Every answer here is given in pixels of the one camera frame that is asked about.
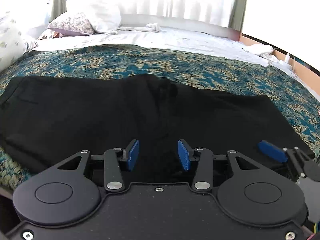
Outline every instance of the floral pillowcase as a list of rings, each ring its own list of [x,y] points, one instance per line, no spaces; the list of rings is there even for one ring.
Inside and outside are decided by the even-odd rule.
[[[38,40],[44,40],[44,39],[55,39],[55,38],[62,38],[64,37],[63,34],[55,32],[50,29],[46,29],[38,38]]]
[[[63,36],[94,34],[94,29],[84,13],[70,14],[65,12],[49,23],[47,29],[58,32]]]

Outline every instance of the folded towel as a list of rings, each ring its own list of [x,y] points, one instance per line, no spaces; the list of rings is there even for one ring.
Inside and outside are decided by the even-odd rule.
[[[244,47],[244,50],[260,57],[266,58],[273,62],[279,62],[276,56],[272,55],[273,47],[270,45],[253,44],[251,46]]]
[[[119,27],[118,30],[120,31],[139,31],[139,32],[151,32],[151,33],[158,33],[161,31],[160,26],[158,23],[148,23],[145,27],[127,27],[122,26]]]

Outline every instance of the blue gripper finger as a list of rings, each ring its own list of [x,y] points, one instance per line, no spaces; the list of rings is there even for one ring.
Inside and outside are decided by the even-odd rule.
[[[139,155],[139,140],[136,140],[129,152],[129,157],[127,161],[128,170],[132,171],[132,169],[134,168],[134,165],[136,164],[138,155]]]
[[[190,160],[189,160],[189,153],[183,143],[179,140],[178,141],[178,155],[185,171],[190,170]]]
[[[268,143],[267,141],[259,142],[258,148],[260,151],[262,151],[263,154],[269,156],[270,158],[280,163],[285,163],[288,160],[288,157],[285,155],[285,152],[282,149],[278,148],[277,146],[274,146],[271,143]]]

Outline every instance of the white bed sheet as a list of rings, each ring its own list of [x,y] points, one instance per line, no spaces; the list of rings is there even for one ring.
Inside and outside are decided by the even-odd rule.
[[[145,48],[174,49],[204,55],[237,59],[244,62],[268,65],[268,60],[244,51],[244,44],[206,33],[161,28],[159,33],[139,31],[118,31],[113,34],[94,34],[91,36],[64,37],[38,41],[37,51],[53,51],[104,44],[134,44]],[[308,87],[297,75],[289,76],[300,82],[320,102],[320,96]]]

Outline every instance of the green curtain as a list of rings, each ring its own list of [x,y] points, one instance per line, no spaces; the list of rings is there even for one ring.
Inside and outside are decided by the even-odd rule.
[[[246,4],[247,0],[235,0],[230,14],[229,28],[237,31],[242,30]]]
[[[65,13],[66,11],[67,11],[66,0],[52,0],[52,9],[51,9],[49,22],[52,22],[55,18]]]

